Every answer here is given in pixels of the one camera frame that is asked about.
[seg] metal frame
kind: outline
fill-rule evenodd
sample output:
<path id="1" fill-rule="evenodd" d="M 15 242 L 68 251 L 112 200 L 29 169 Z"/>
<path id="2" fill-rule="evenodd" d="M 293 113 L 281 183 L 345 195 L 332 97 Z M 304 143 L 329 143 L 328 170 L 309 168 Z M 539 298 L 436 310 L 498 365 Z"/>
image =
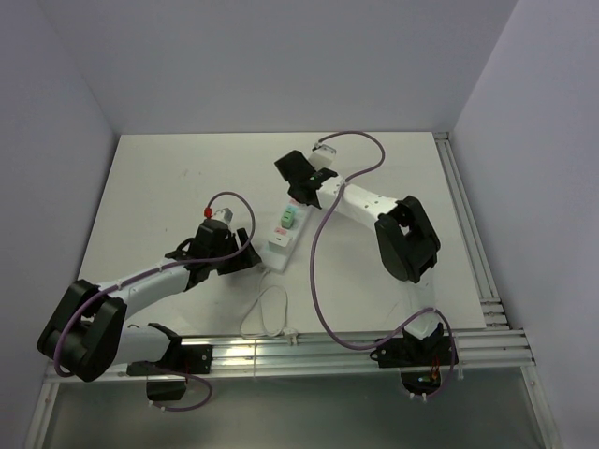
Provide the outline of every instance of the metal frame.
<path id="1" fill-rule="evenodd" d="M 29 432 L 25 439 L 26 449 L 41 449 L 43 447 L 59 388 L 60 384 L 49 382 L 44 382 L 41 386 L 41 391 L 37 398 L 36 410 L 34 411 L 31 424 L 29 425 Z"/>
<path id="2" fill-rule="evenodd" d="M 464 369 L 520 367 L 526 381 L 534 414 L 547 448 L 562 447 L 547 400 L 538 382 L 533 354 L 523 330 L 513 330 L 505 317 L 504 307 L 497 293 L 482 242 L 447 133 L 434 135 L 439 157 L 446 174 L 460 223 L 476 287 L 485 314 L 487 329 L 457 331 L 460 364 L 459 377 Z M 381 338 L 378 332 L 346 333 L 345 340 L 367 342 Z M 214 346 L 210 378 L 302 376 L 315 374 L 343 374 L 380 372 L 368 353 L 344 349 L 326 334 L 300 335 L 297 346 L 286 340 L 242 340 L 234 337 L 187 337 L 183 344 L 208 343 Z M 147 377 L 129 377 L 126 366 L 111 367 L 96 382 L 146 382 Z M 151 376 L 150 379 L 177 379 L 175 376 Z M 27 436 L 27 448 L 41 447 L 50 422 L 52 407 L 60 383 L 79 382 L 78 379 L 58 377 L 51 365 L 46 371 L 44 384 L 37 403 L 34 419 Z"/>

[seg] white power cord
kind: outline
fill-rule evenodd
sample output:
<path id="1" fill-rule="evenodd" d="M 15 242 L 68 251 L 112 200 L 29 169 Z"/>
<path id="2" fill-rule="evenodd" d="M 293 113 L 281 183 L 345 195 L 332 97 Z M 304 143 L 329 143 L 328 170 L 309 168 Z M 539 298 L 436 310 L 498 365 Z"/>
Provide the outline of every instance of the white power cord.
<path id="1" fill-rule="evenodd" d="M 256 299 L 254 300 L 254 302 L 252 303 L 252 307 L 250 307 L 250 309 L 245 313 L 245 315 L 243 315 L 243 318 L 241 319 L 241 323 L 240 323 L 240 335 L 248 340 L 253 340 L 253 339 L 273 339 L 275 337 L 279 337 L 282 334 L 285 334 L 285 336 L 289 336 L 295 333 L 295 335 L 297 336 L 297 331 L 294 331 L 294 329 L 288 329 L 287 326 L 287 307 L 289 305 L 289 298 L 287 295 L 287 291 L 285 290 L 285 288 L 282 285 L 270 285 L 268 287 L 266 287 L 264 290 L 262 289 L 262 281 L 264 281 L 264 278 L 266 278 L 266 276 L 270 273 L 269 270 L 264 270 L 264 272 L 262 273 L 262 275 L 260 276 L 260 280 L 258 281 L 258 294 L 256 296 Z M 285 307 L 283 310 L 283 322 L 281 323 L 281 327 L 279 327 L 278 329 L 269 332 L 268 329 L 266 329 L 266 325 L 264 324 L 264 311 L 262 309 L 262 297 L 264 296 L 264 294 L 266 292 L 268 292 L 270 289 L 273 288 L 278 288 L 281 291 L 283 291 L 284 294 L 284 300 L 285 300 Z M 254 310 L 254 308 L 256 307 L 256 305 L 259 307 L 260 309 L 260 313 L 259 313 L 259 317 L 260 317 L 260 326 L 262 328 L 262 332 L 261 333 L 257 333 L 257 334 L 246 334 L 243 332 L 243 325 L 245 324 L 245 322 L 247 321 L 248 316 L 250 316 L 250 313 L 252 313 L 252 311 Z"/>

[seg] white wall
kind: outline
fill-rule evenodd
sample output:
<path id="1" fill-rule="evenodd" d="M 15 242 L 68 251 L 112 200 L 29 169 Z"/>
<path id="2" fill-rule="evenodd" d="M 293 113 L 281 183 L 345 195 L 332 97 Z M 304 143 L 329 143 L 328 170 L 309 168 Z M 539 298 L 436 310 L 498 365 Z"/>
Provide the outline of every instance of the white wall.
<path id="1" fill-rule="evenodd" d="M 599 441 L 599 3 L 519 0 L 454 132 L 568 447 Z"/>
<path id="2" fill-rule="evenodd" d="M 0 14 L 0 446 L 20 447 L 47 359 L 37 337 L 75 278 L 114 135 L 33 0 Z"/>
<path id="3" fill-rule="evenodd" d="M 516 0 L 39 0 L 124 134 L 442 130 Z"/>

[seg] white table surface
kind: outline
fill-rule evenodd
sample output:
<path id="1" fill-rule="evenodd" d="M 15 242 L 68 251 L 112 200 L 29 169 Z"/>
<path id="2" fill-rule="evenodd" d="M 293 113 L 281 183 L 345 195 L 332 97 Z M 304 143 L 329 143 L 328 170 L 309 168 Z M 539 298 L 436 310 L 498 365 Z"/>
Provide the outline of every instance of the white table surface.
<path id="1" fill-rule="evenodd" d="M 417 197 L 441 241 L 434 283 L 437 307 L 459 329 L 483 328 L 475 288 L 456 212 L 431 133 L 373 133 L 387 149 L 385 164 L 356 184 L 384 196 Z M 254 244 L 259 248 L 285 203 L 287 185 L 274 161 L 291 150 L 308 154 L 325 133 L 122 136 L 83 259 L 80 276 L 90 282 L 117 280 L 155 264 L 184 239 L 196 234 L 208 199 L 232 190 L 256 212 Z M 328 142 L 337 149 L 333 169 L 348 175 L 378 160 L 367 139 L 348 136 Z M 232 227 L 246 227 L 249 215 L 237 199 L 222 198 L 217 209 L 234 212 Z M 310 296 L 308 257 L 317 222 L 307 224 L 283 275 L 264 285 L 281 284 L 289 294 L 288 325 L 299 332 L 322 332 Z M 333 216 L 320 239 L 316 281 L 322 309 L 338 331 L 389 330 L 401 323 L 407 293 L 380 261 L 375 234 Z M 210 278 L 183 294 L 165 298 L 134 315 L 139 325 L 159 322 L 182 334 L 237 334 L 240 319 L 256 296 L 255 269 Z M 269 327 L 277 327 L 281 293 L 265 295 Z M 257 331 L 253 314 L 244 328 Z"/>

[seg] gray floor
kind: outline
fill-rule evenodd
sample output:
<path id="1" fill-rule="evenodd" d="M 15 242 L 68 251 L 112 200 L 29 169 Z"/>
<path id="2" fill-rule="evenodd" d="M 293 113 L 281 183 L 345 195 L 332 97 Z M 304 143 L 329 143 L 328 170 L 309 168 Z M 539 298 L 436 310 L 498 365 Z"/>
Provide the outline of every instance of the gray floor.
<path id="1" fill-rule="evenodd" d="M 140 383 L 63 384 L 44 447 L 542 447 L 519 369 L 465 375 L 426 405 L 403 395 L 397 372 L 218 381 L 190 413 L 148 408 Z"/>

